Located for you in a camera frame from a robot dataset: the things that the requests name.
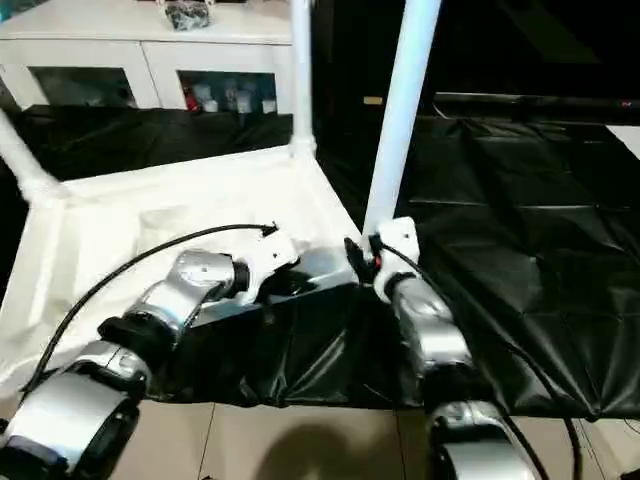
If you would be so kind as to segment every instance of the floor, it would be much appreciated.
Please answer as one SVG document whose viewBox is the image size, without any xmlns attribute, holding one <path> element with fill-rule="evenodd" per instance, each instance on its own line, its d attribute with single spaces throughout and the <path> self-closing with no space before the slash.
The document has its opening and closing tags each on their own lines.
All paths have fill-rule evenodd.
<svg viewBox="0 0 640 480">
<path fill-rule="evenodd" d="M 0 402 L 0 416 L 15 401 Z M 142 417 L 112 479 L 425 480 L 421 412 L 341 408 L 165 405 L 143 402 Z M 561 422 L 518 419 L 552 479 L 571 477 Z M 581 433 L 584 480 L 606 477 Z"/>
</svg>

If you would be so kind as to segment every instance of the black plastic sheet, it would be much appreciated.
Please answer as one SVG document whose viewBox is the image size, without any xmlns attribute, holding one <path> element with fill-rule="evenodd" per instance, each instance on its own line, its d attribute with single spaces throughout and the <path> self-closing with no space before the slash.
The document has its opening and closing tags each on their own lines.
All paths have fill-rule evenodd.
<svg viewBox="0 0 640 480">
<path fill-rule="evenodd" d="M 17 125 L 52 173 L 77 178 L 283 144 L 290 119 L 240 126 L 224 115 L 36 109 Z M 379 126 L 319 129 L 320 164 L 356 222 Z M 420 263 L 511 413 L 640 417 L 637 178 L 640 163 L 604 127 L 418 120 L 397 214 L 416 220 Z M 390 309 L 355 285 L 193 329 L 153 394 L 243 406 L 421 403 Z"/>
</svg>

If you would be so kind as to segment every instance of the metal bar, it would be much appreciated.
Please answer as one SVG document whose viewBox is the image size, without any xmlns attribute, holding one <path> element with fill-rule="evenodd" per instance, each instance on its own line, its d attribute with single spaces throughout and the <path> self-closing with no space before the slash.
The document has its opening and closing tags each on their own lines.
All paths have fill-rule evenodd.
<svg viewBox="0 0 640 480">
<path fill-rule="evenodd" d="M 442 0 L 407 0 L 384 112 L 363 234 L 391 220 Z"/>
<path fill-rule="evenodd" d="M 36 198 L 64 196 L 65 189 L 45 172 L 18 132 L 0 109 L 0 157 L 18 180 L 18 187 L 27 202 Z"/>
<path fill-rule="evenodd" d="M 293 138 L 294 155 L 301 149 L 315 153 L 311 123 L 311 0 L 291 0 L 293 34 Z"/>
</svg>

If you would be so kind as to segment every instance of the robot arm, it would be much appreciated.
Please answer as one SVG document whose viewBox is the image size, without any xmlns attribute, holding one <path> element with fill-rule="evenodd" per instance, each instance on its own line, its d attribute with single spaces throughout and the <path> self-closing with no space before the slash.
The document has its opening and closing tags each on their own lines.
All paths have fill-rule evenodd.
<svg viewBox="0 0 640 480">
<path fill-rule="evenodd" d="M 101 339 L 29 394 L 0 438 L 0 478 L 108 478 L 138 421 L 138 404 L 205 302 L 255 301 L 262 282 L 298 255 L 281 231 L 252 252 L 230 256 L 188 250 L 167 277 Z"/>
<path fill-rule="evenodd" d="M 420 249 L 413 220 L 385 223 L 370 240 L 374 263 L 368 276 L 380 300 L 393 307 L 432 420 L 434 478 L 533 480 L 449 307 L 419 272 L 385 248 L 391 246 L 417 263 Z M 351 258 L 353 248 L 347 243 Z"/>
</svg>

